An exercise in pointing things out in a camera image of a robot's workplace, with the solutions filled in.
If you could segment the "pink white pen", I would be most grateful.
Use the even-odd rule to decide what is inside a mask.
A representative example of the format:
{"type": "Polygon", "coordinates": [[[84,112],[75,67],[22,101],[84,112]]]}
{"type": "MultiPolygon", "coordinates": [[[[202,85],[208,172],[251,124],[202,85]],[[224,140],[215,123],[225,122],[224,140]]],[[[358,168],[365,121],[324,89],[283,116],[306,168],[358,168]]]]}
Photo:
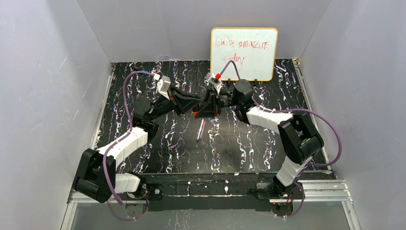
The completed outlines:
{"type": "Polygon", "coordinates": [[[199,129],[199,134],[198,134],[198,140],[199,140],[199,141],[200,141],[200,140],[202,139],[202,137],[203,137],[204,128],[205,128],[205,123],[206,123],[206,121],[205,121],[205,120],[202,120],[202,122],[201,122],[201,127],[200,127],[200,129],[199,129]]]}

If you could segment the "black orange highlighter pen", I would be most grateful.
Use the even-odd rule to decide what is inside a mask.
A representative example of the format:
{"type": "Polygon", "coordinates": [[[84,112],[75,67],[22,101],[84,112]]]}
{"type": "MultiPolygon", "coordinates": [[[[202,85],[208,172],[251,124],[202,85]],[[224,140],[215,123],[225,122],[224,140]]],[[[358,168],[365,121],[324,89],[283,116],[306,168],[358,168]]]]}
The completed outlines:
{"type": "Polygon", "coordinates": [[[194,118],[200,118],[199,112],[200,112],[200,106],[199,105],[196,105],[195,107],[193,107],[192,114],[193,114],[194,118]]]}

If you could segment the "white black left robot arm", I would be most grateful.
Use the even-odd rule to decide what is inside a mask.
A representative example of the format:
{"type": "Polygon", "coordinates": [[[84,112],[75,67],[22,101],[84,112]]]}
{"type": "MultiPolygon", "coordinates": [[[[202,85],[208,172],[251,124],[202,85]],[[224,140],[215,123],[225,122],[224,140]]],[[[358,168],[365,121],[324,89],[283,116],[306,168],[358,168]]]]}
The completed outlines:
{"type": "Polygon", "coordinates": [[[137,173],[117,173],[117,167],[155,137],[159,128],[154,123],[156,118],[172,111],[183,115],[200,100],[198,95],[182,92],[175,87],[170,87],[155,101],[145,97],[135,100],[128,131],[104,147],[84,150],[73,180],[73,189],[99,203],[114,197],[122,204],[119,195],[137,192],[145,180],[137,173]]]}

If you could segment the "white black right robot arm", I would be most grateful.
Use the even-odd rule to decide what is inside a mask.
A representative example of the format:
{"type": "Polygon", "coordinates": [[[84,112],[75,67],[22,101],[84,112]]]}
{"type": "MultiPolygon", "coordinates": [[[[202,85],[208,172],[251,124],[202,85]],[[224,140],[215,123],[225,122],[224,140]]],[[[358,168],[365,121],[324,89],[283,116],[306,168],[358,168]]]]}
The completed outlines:
{"type": "Polygon", "coordinates": [[[203,100],[193,107],[195,118],[220,115],[222,108],[234,107],[240,122],[273,131],[280,137],[285,159],[270,184],[251,189],[251,193],[262,196],[290,195],[298,186],[298,178],[311,159],[322,149],[324,140],[315,127],[310,113],[300,109],[294,113],[277,113],[257,105],[254,89],[247,80],[236,81],[232,91],[222,90],[212,83],[203,100]]]}

